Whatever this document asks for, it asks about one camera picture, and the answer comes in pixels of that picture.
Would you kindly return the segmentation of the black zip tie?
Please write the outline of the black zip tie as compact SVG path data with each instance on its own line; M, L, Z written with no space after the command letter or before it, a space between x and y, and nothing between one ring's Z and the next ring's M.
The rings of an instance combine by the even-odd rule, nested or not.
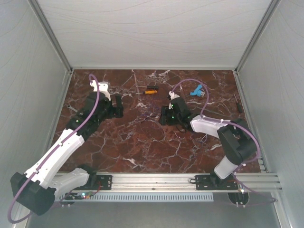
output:
M157 117L160 117L161 115L149 115L147 116L145 119L143 119L142 121L140 121L140 123L142 124L143 122L149 120L149 119L153 119L153 118L157 118Z

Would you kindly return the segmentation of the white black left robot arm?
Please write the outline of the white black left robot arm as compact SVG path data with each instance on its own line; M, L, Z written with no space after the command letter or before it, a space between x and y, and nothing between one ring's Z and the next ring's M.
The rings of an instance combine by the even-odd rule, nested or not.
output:
M10 183L14 201L40 216L61 195L81 186L94 188L98 178L87 165L80 165L59 179L55 179L55 175L104 120L123 117L121 96L116 95L115 101L116 105L113 106L104 92L91 92L84 107L70 119L61 136L44 156L24 174L13 174Z

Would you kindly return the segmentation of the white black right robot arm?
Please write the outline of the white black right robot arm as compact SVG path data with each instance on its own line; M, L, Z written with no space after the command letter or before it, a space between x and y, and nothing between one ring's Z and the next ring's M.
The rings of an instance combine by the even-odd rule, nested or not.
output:
M161 125L180 125L186 131L220 140L225 155L210 177L210 183L216 189L226 185L227 177L241 165L253 161L254 154L260 154L259 143L248 130L245 120L220 120L192 113L181 97L172 99L168 106L161 108L159 122Z

